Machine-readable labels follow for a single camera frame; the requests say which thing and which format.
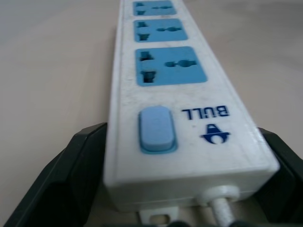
white plastic casing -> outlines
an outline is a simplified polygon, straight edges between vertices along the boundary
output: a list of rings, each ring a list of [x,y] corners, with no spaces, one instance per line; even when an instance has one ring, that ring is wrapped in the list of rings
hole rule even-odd
[[[214,53],[181,0],[171,0],[177,13],[134,16],[133,1],[123,0],[117,28],[104,183],[121,211],[207,204],[218,195],[234,200],[256,192],[279,164],[236,94]],[[138,43],[133,22],[178,18],[188,39]],[[205,83],[141,87],[136,82],[135,50],[191,46],[203,67]],[[149,155],[140,150],[139,112],[165,106],[173,116],[178,149]],[[184,109],[226,106],[229,116],[189,120]],[[201,135],[215,124],[229,132],[225,143]]]

socket hole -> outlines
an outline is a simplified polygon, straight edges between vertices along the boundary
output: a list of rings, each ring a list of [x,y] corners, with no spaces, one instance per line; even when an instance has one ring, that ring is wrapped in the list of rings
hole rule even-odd
[[[166,30],[168,30],[168,31],[170,31],[170,32],[176,32],[176,31],[181,30],[181,28],[180,28],[180,27],[169,27],[169,28],[167,28]]]
[[[152,55],[150,54],[149,51],[142,51],[141,52],[140,61],[153,60],[153,59],[154,58],[152,57]]]
[[[169,8],[172,8],[172,6],[152,7],[152,9],[169,9]]]
[[[137,15],[144,15],[145,11],[137,11]]]
[[[138,34],[140,41],[146,41],[150,34]]]
[[[175,67],[176,64],[175,64],[173,61],[169,61],[169,62],[166,62],[166,63],[165,63],[165,66],[166,66],[166,67]]]
[[[145,22],[138,22],[138,26],[137,27],[148,27],[147,24]]]
[[[178,63],[173,61],[168,61],[164,64],[166,67],[176,67],[177,65],[180,67],[189,67],[192,65],[197,65],[196,61],[189,61],[189,60],[180,60]]]
[[[156,71],[142,71],[143,83],[153,83],[155,79]]]
[[[189,61],[189,60],[180,60],[178,62],[178,65],[181,66],[181,67],[189,67],[189,66],[192,66],[192,65],[197,65],[197,62],[196,61]]]
[[[176,31],[179,31],[181,30],[180,27],[169,27],[169,28],[158,28],[157,31],[158,32],[164,32],[164,31],[170,31],[170,32],[176,32]]]

power strip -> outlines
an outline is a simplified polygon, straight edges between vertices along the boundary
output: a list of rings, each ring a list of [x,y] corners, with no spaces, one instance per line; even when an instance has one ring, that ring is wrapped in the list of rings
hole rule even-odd
[[[117,208],[174,220],[278,169],[182,0],[121,1],[104,173]]]

beige surface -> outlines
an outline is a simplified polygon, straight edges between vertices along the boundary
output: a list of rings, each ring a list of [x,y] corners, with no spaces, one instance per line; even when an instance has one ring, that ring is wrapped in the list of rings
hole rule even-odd
[[[303,157],[302,1],[185,2],[257,125]],[[74,133],[107,121],[117,17],[117,0],[0,3],[0,226]]]

electrical outlet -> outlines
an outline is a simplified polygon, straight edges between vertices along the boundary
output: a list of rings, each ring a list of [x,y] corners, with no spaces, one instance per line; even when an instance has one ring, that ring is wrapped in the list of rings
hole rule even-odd
[[[186,40],[187,35],[179,19],[136,20],[134,36],[137,42]]]
[[[135,16],[159,16],[173,15],[176,10],[171,1],[135,1],[134,15]]]
[[[193,48],[189,46],[136,50],[136,76],[140,86],[207,81]]]

